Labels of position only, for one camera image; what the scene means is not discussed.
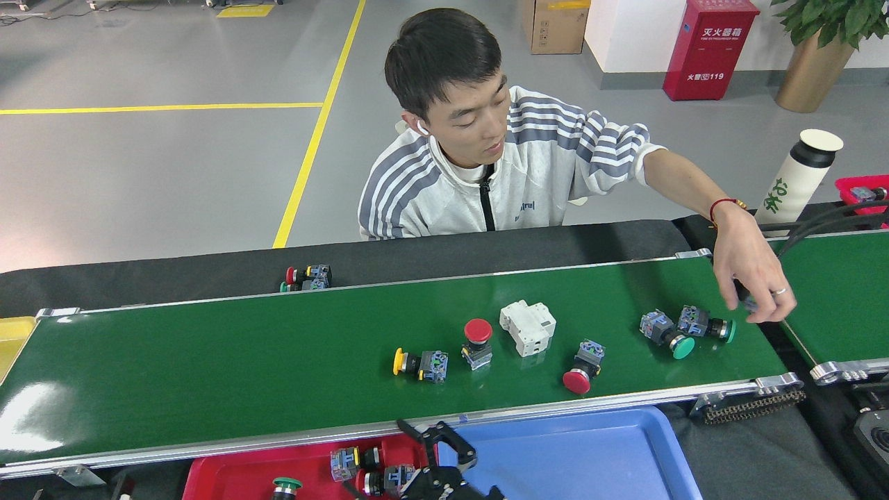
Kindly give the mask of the person's left hand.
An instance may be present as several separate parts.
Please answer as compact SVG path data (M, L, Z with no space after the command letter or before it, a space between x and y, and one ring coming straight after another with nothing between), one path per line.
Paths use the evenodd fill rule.
M755 219L729 199L715 203L712 222L717 230L713 269L726 306L740 305L734 281L740 282L758 307L747 316L750 323L778 322L797 306L780 260L759 230Z

